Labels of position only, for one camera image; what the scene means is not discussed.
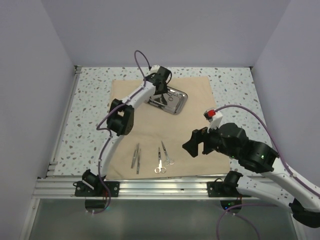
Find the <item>steel scissors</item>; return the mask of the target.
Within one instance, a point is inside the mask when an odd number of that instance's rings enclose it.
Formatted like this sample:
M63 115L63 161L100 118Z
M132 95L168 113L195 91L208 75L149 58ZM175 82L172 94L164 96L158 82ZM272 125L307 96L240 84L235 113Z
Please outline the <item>steel scissors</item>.
M166 168L162 164L161 150L158 147L158 166L154 169L154 172L156 174L160 174L160 173L164 174L166 171L167 171Z

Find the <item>steel instrument tray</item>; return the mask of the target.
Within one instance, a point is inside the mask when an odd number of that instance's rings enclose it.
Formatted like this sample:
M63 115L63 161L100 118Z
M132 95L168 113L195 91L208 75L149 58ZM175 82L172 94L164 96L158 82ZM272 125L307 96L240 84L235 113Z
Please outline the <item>steel instrument tray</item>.
M167 95L168 92L177 92L178 98L176 98L174 101L169 101L168 95ZM167 93L164 93L164 97L167 101L167 105L161 104L160 102L161 94L151 96L149 99L145 101L145 103L153 107L156 107L166 113L169 113L172 115L178 115L182 111L185 103L187 102L188 95L187 93L172 87L168 87Z

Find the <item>steel forceps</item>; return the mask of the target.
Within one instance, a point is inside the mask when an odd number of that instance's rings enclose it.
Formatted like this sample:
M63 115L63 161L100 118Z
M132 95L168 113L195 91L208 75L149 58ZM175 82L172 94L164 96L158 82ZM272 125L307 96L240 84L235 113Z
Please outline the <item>steel forceps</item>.
M165 166L173 165L175 163L175 161L172 158L169 157L168 151L167 151L163 141L161 141L161 145L162 145L162 149L163 149L163 152L164 152L164 155L165 155L164 165Z

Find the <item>steel tweezers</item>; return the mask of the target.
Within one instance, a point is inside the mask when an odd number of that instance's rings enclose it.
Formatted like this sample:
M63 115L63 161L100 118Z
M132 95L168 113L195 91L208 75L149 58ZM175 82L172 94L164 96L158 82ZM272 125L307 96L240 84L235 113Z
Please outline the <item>steel tweezers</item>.
M138 154L137 154L137 167L136 167L136 174L138 175L140 172L140 165L141 165L141 154L142 151L141 149L138 150Z
M133 153L132 161L131 161L131 166L130 166L131 169L133 169L134 166L135 166L136 159L137 159L137 156L138 156L139 148L140 148L140 144L137 143L137 144L136 144L136 147L135 147L135 150L134 150L134 153Z

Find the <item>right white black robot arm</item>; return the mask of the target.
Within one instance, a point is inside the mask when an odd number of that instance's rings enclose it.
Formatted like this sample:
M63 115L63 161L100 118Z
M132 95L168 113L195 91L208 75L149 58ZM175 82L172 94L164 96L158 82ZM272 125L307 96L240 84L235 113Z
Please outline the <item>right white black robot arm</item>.
M226 123L217 129L195 129L190 140L182 145L192 157L199 154L198 145L203 144L202 154L216 151L236 160L245 170L261 174L278 184L273 187L251 179L239 168L230 170L222 183L214 186L227 196L251 196L284 208L299 223L310 227L320 226L320 198L318 187L302 183L297 173L289 173L281 162L280 155L269 145L250 140L244 129L235 123Z

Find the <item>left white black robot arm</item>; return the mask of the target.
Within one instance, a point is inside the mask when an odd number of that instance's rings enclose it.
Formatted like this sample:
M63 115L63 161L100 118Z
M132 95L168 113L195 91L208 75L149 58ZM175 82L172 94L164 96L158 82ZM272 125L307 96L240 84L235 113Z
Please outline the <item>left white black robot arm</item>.
M172 72L163 67L150 68L150 75L144 77L137 89L123 99L114 99L110 104L109 113L98 124L97 130L106 130L109 136L98 155L97 166L86 170L82 182L92 196L99 196L106 188L103 183L109 164L116 149L134 126L135 110L150 97L168 92L167 80Z

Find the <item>beige cloth wrap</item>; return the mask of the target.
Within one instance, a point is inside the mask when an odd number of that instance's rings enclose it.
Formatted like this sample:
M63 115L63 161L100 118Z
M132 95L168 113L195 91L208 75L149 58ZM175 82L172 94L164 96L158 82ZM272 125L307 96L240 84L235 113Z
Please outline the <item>beige cloth wrap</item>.
M182 177L196 175L226 174L230 170L229 158L218 152L208 155L198 154L193 158L182 148L195 129L208 125L203 113L216 107L210 80L206 76L174 78L170 87L181 90L188 99L181 112L173 115L163 110L142 103L134 111L134 124L131 132L118 145L106 173L107 179L146 179L161 177ZM173 165L164 165L166 159L163 141ZM137 143L141 149L139 174L137 158L131 163ZM162 166L165 173L155 173L158 166L158 148L161 152Z

